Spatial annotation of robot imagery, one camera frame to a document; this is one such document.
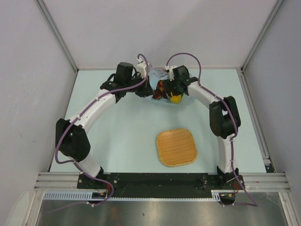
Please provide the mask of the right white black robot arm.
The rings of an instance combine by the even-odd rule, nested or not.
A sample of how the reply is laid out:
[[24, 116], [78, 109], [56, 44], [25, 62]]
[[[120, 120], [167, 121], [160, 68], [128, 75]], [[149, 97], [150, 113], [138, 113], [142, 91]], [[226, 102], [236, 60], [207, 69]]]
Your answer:
[[188, 69], [182, 66], [166, 66], [169, 79], [163, 84], [167, 94], [186, 94], [197, 99], [209, 110], [209, 125], [217, 137], [219, 148], [219, 163], [217, 166], [217, 184], [222, 189], [228, 189], [238, 178], [238, 167], [235, 160], [235, 138], [241, 119], [235, 98], [221, 98], [200, 83], [200, 78], [191, 77]]

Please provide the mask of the light blue plastic bag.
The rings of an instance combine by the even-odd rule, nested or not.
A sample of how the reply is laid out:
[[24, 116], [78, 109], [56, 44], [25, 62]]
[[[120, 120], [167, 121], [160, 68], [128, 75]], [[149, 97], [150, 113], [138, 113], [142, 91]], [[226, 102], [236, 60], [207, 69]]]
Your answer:
[[[198, 81], [198, 78], [192, 77], [191, 74], [189, 73], [189, 70], [184, 65], [178, 66], [178, 68], [175, 71], [175, 74], [176, 74], [176, 77], [178, 78], [178, 80], [189, 79], [190, 84]], [[153, 89], [153, 93], [154, 93], [154, 90], [157, 89], [157, 83], [158, 83], [159, 80], [162, 80], [162, 81], [163, 80], [169, 80], [169, 73], [165, 70], [165, 68], [156, 67], [156, 68], [150, 69], [149, 83], [150, 83], [150, 86]], [[168, 99], [161, 98], [161, 99], [156, 100], [156, 101], [160, 101], [160, 102], [168, 103], [168, 104], [174, 104], [170, 101], [170, 97], [168, 97]]]

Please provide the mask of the yellow fake lemon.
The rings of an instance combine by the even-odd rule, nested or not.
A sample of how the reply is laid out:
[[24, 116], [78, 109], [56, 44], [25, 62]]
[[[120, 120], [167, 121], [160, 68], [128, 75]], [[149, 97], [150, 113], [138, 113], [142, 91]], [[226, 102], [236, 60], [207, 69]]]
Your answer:
[[170, 101], [171, 101], [172, 103], [178, 104], [178, 103], [181, 102], [181, 100], [182, 100], [182, 94], [180, 94], [180, 95], [173, 95], [173, 94], [171, 93]]

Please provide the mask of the woven bamboo tray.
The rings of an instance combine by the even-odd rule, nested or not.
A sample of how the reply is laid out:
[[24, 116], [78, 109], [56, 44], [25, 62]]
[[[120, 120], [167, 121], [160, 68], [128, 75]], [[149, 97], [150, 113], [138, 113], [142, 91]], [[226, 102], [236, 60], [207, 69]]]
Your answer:
[[191, 164], [198, 156], [194, 137], [187, 129], [172, 129], [159, 133], [156, 147], [161, 163], [168, 167]]

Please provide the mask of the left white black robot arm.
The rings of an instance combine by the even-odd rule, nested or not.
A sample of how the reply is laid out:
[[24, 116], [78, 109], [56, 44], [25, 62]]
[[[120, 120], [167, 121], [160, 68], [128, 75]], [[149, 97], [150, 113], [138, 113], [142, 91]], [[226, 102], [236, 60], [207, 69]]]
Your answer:
[[59, 119], [55, 125], [55, 161], [62, 153], [81, 172], [88, 175], [87, 182], [93, 188], [103, 185], [103, 169], [90, 154], [91, 145], [88, 132], [100, 116], [114, 106], [128, 92], [140, 97], [152, 95], [149, 84], [151, 63], [138, 60], [138, 65], [121, 62], [116, 71], [100, 86], [95, 97], [79, 113], [70, 119]]

